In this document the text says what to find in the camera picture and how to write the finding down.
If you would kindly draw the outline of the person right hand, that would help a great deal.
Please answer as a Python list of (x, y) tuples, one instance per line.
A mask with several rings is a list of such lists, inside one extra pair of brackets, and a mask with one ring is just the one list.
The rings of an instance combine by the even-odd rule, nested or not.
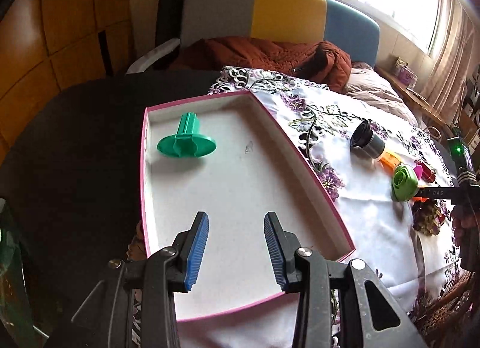
[(451, 217), (453, 218), (452, 226), (454, 233), (454, 244), (460, 246), (462, 238), (464, 237), (465, 230), (470, 227), (470, 218), (465, 214), (464, 207), (456, 205), (451, 211)]

